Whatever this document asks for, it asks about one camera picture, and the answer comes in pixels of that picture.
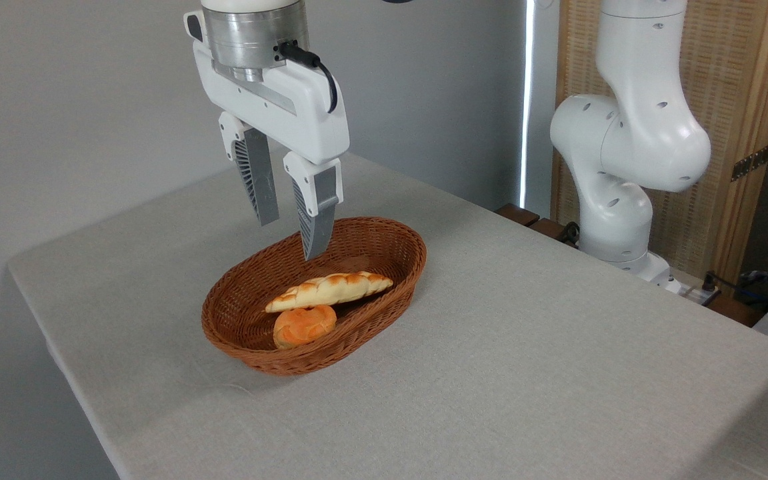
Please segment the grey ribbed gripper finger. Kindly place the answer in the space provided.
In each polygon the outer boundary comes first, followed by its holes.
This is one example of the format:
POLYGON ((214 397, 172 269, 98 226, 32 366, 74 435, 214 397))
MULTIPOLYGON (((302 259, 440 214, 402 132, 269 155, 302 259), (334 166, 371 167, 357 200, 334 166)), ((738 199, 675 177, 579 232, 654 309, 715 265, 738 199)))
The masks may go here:
POLYGON ((293 180, 304 256, 310 261, 328 249, 335 209, 344 200, 341 162, 316 165, 290 151, 283 166, 293 180))
POLYGON ((264 227, 277 221, 279 207, 267 137, 226 111, 219 116, 219 126, 227 158, 237 166, 259 224, 264 227))

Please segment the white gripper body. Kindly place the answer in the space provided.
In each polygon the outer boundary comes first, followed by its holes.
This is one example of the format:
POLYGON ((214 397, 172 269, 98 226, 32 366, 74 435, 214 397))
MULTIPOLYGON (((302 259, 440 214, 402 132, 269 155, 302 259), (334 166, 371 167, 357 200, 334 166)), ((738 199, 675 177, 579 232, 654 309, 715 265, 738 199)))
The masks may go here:
POLYGON ((184 27, 212 103, 314 164, 347 152, 338 82, 284 55, 310 49, 304 9, 196 9, 184 27))

